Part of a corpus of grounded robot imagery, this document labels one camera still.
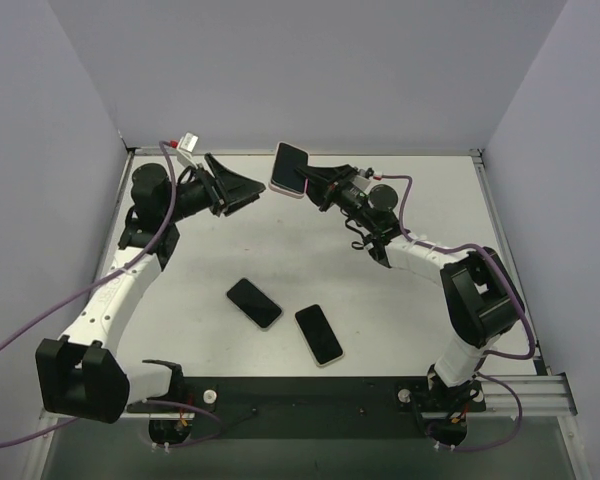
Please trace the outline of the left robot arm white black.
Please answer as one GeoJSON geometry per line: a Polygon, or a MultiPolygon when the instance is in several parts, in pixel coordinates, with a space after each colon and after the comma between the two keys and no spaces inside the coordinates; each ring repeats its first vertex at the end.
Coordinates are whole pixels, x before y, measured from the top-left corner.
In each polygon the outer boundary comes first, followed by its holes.
{"type": "Polygon", "coordinates": [[[148,163],[131,176],[132,206],[103,277],[76,320],[35,353],[46,411],[112,424],[131,404],[151,400],[163,411],[184,402],[179,364],[145,359],[121,365],[124,330],[150,285],[169,263],[180,234],[177,222],[203,210],[229,216],[256,201],[264,184],[239,175],[207,153],[204,164],[181,174],[148,163]]]}

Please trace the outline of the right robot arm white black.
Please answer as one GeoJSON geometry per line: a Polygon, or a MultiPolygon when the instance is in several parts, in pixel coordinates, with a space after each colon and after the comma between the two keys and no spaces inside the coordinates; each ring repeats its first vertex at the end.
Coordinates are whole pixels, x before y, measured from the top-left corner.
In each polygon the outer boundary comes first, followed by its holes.
{"type": "Polygon", "coordinates": [[[411,233],[403,220],[407,196],[390,186],[390,175],[351,165],[296,171],[310,201],[322,212],[337,207],[346,227],[359,235],[354,249],[442,289],[453,335],[429,368],[428,388],[448,397],[469,385],[494,344],[524,315],[498,253],[475,244],[447,247],[411,233]]]}

